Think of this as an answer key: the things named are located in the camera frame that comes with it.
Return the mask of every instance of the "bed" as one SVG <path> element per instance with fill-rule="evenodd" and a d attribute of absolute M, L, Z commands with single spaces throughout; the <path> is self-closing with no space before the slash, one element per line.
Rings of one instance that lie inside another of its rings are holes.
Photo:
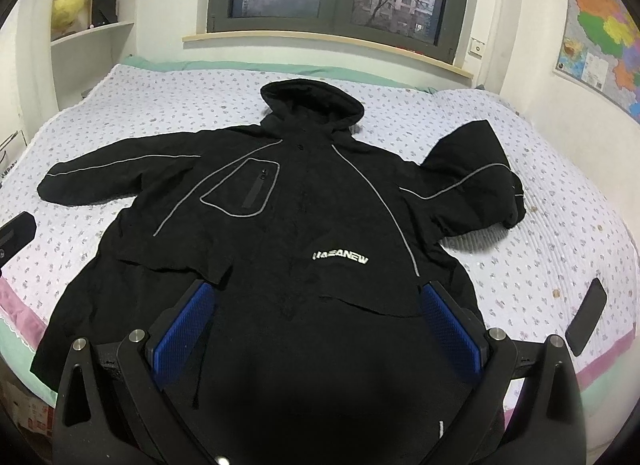
<path fill-rule="evenodd" d="M 135 59 L 116 65 L 87 99 L 40 129 L 5 178 L 0 224 L 27 210 L 38 230 L 35 240 L 3 268 L 0 352 L 17 377 L 50 405 L 55 393 L 29 372 L 33 349 L 60 294 L 132 199 L 66 208 L 40 200 L 37 184 L 56 162 L 122 138 L 256 121 L 267 111 L 260 87 L 292 76 L 262 68 L 238 70 L 228 63 L 159 67 Z M 465 122 L 491 123 L 524 184 L 527 215 L 511 231 L 496 226 L 446 239 L 444 246 L 471 276 L 487 325 L 500 326 L 515 339 L 563 335 L 591 280 L 599 277 L 607 306 L 583 354 L 574 359 L 587 415 L 596 416 L 607 393 L 598 380 L 608 373 L 607 384 L 616 383 L 611 379 L 614 363 L 635 338 L 640 264 L 624 223 L 595 186 L 489 92 L 433 93 L 355 72 L 288 70 L 319 76 L 359 99 L 366 114 L 354 136 L 406 160 L 421 162 L 439 138 Z M 507 419 L 521 387 L 512 382 L 504 399 Z M 603 443 L 596 438 L 589 447 Z"/>

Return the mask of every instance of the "map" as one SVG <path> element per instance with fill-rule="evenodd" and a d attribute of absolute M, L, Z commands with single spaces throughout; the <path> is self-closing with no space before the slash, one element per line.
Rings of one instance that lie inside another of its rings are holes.
<path fill-rule="evenodd" d="M 640 32 L 621 0 L 569 0 L 556 68 L 640 124 Z"/>

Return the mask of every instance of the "window sill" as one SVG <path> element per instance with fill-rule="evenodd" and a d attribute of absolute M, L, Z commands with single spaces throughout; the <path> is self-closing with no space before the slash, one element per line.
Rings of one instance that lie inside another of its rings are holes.
<path fill-rule="evenodd" d="M 208 41 L 211 39 L 225 38 L 292 38 L 353 44 L 355 46 L 361 46 L 363 48 L 370 48 L 372 50 L 378 50 L 380 52 L 387 52 L 389 54 L 399 55 L 400 57 L 418 60 L 425 64 L 441 68 L 442 70 L 455 73 L 456 75 L 459 75 L 466 79 L 473 80 L 474 78 L 473 74 L 469 73 L 466 70 L 456 68 L 455 66 L 447 64 L 446 62 L 427 57 L 426 55 L 410 52 L 409 50 L 403 50 L 402 48 L 396 48 L 394 46 L 389 46 L 388 44 L 365 41 L 363 39 L 347 38 L 344 36 L 331 36 L 329 34 L 316 34 L 315 32 L 295 32 L 291 30 L 235 30 L 233 32 L 213 32 L 208 34 L 185 36 L 182 38 L 182 42 Z"/>

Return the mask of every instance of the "white quilt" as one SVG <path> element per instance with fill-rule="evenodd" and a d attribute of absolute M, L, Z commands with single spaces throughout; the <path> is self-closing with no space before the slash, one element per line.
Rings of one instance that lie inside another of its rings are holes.
<path fill-rule="evenodd" d="M 235 70 L 157 73 L 116 66 L 80 105 L 49 121 L 0 189 L 0 224 L 22 210 L 37 220 L 36 239 L 3 268 L 45 323 L 66 285 L 94 256 L 103 231 L 132 199 L 67 208 L 41 201 L 36 186 L 56 162 L 126 137 L 251 124 L 266 113 L 260 87 L 285 74 Z M 437 140 L 468 121 L 486 119 L 524 185 L 525 219 L 446 239 L 476 285 L 485 321 L 516 339 L 564 334 L 591 280 L 599 277 L 607 307 L 577 370 L 612 350 L 635 329 L 638 255 L 623 222 L 582 173 L 532 127 L 479 90 L 429 95 L 329 81 L 366 109 L 358 140 L 421 162 Z M 519 393 L 512 384 L 505 407 Z"/>

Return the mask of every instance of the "pink bedspread trim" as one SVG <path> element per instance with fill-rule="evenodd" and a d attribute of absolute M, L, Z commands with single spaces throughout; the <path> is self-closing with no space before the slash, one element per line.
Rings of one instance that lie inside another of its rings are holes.
<path fill-rule="evenodd" d="M 20 300 L 4 277 L 0 277 L 0 307 L 27 344 L 37 348 L 47 326 Z"/>
<path fill-rule="evenodd" d="M 611 349 L 600 355 L 584 369 L 578 371 L 578 373 L 576 373 L 576 378 L 578 379 L 578 387 L 580 387 L 580 390 L 584 391 L 587 387 L 593 384 L 598 377 L 609 371 L 609 368 L 616 362 L 616 359 L 631 347 L 635 338 L 636 327 L 634 326 L 629 333 L 618 339 Z M 513 409 L 505 411 L 505 427 L 509 424 L 511 415 L 513 415 Z"/>

